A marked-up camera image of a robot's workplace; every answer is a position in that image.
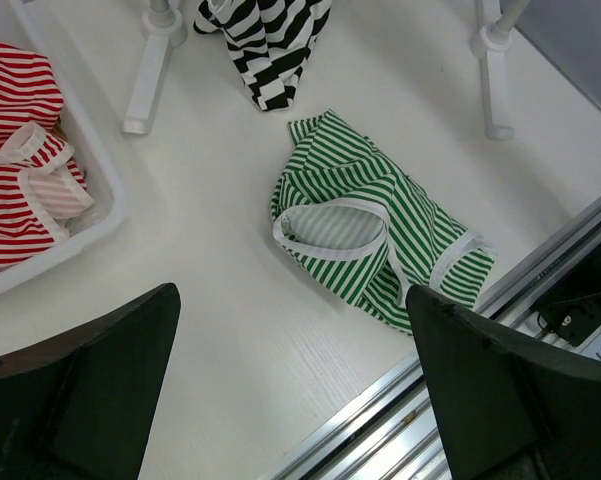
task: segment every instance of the green and white stripe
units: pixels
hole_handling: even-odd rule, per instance
[[[296,148],[271,216],[274,237],[300,266],[348,304],[407,332],[412,284],[473,307],[494,263],[479,235],[334,112],[289,128]]]

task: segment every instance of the white table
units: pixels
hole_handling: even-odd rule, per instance
[[[30,4],[130,207],[97,249],[0,297],[0,354],[175,282],[182,316],[142,478],[257,477],[413,350],[275,246],[268,202],[291,153],[287,121],[333,108],[368,134],[490,239],[490,282],[601,195],[601,114],[517,34],[517,137],[484,137],[471,0],[334,3],[290,111],[259,113],[222,38],[192,34],[146,138],[119,133],[144,0]]]

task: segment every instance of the black device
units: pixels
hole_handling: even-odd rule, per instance
[[[0,357],[0,479],[137,478],[180,314],[165,284]]]
[[[425,287],[407,306],[454,480],[601,479],[601,362]]]
[[[579,346],[601,325],[601,244],[534,304],[547,329]]]

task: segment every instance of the metal frame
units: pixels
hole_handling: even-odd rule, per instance
[[[601,197],[487,290],[476,312],[519,329],[533,302],[600,242]],[[556,343],[557,337],[544,340]],[[358,437],[361,443],[351,448]],[[369,459],[384,463],[372,464],[367,472]],[[383,375],[260,480],[312,478],[316,467],[325,479],[354,473],[357,478],[451,478],[416,354]]]

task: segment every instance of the clothing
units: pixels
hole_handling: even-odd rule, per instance
[[[331,0],[203,0],[194,29],[224,33],[229,56],[264,111],[291,106]]]
[[[348,304],[410,332],[406,294],[429,285],[473,307],[495,254],[334,112],[290,124],[274,238]]]
[[[30,121],[52,130],[63,105],[47,58],[0,42],[0,148]],[[84,176],[75,162],[70,160],[65,168],[86,189]]]
[[[0,149],[0,268],[66,240],[69,232],[56,219],[77,216],[93,204],[66,169],[72,155],[71,145],[34,122]],[[37,192],[32,178],[41,187]]]

